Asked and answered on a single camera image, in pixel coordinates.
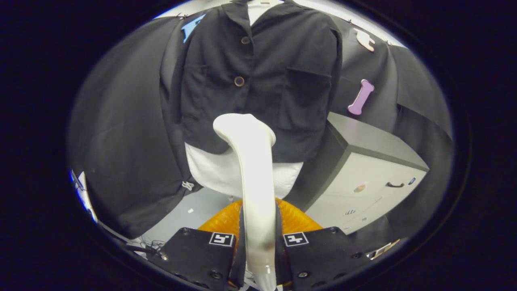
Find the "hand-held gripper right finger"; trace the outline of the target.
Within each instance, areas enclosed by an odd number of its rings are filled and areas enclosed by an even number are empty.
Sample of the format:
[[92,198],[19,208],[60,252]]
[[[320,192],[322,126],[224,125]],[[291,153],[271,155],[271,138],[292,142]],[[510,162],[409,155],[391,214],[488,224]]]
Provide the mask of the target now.
[[276,199],[275,268],[283,289],[326,289],[353,280],[371,260],[338,227],[322,227]]

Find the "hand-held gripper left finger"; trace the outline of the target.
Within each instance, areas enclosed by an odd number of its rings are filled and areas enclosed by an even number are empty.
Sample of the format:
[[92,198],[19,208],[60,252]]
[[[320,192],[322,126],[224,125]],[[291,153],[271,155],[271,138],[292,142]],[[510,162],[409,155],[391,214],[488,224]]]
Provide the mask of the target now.
[[238,291],[244,287],[246,238],[241,200],[223,208],[197,229],[183,227],[150,263],[177,279],[206,291]]

